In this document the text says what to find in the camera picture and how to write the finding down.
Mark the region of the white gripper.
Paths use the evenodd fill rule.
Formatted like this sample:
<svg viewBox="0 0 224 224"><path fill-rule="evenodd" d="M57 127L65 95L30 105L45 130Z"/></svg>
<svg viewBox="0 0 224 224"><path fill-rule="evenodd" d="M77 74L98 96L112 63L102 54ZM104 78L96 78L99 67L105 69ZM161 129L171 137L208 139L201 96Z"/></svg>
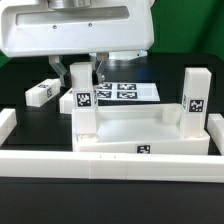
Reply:
<svg viewBox="0 0 224 224"><path fill-rule="evenodd" d="M101 84L107 52L147 50L152 46L154 3L0 0L0 51L8 57L49 56L62 86L66 68L62 57L55 55L97 53L97 83Z"/></svg>

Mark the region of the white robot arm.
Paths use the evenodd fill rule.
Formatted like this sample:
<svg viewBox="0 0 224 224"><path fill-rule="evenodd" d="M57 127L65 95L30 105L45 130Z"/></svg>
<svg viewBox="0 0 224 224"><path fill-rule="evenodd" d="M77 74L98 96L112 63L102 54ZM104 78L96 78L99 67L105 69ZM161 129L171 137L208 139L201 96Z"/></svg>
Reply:
<svg viewBox="0 0 224 224"><path fill-rule="evenodd" d="M154 42L155 0L0 0L0 51L47 56L64 77L63 55L147 50Z"/></svg>

